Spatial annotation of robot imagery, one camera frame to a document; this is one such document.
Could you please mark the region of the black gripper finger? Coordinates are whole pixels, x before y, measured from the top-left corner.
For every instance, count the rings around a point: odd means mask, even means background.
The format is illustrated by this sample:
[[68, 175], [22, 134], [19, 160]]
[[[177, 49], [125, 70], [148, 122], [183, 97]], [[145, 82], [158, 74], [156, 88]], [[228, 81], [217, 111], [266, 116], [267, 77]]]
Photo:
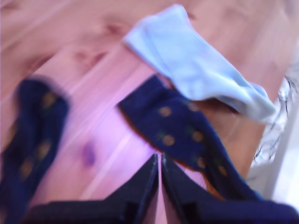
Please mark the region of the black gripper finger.
[[103, 224], [141, 224], [158, 188], [158, 155], [104, 201]]
[[161, 157], [162, 183], [170, 206], [168, 220], [174, 224], [223, 224], [218, 213], [220, 201], [199, 186], [167, 155]]

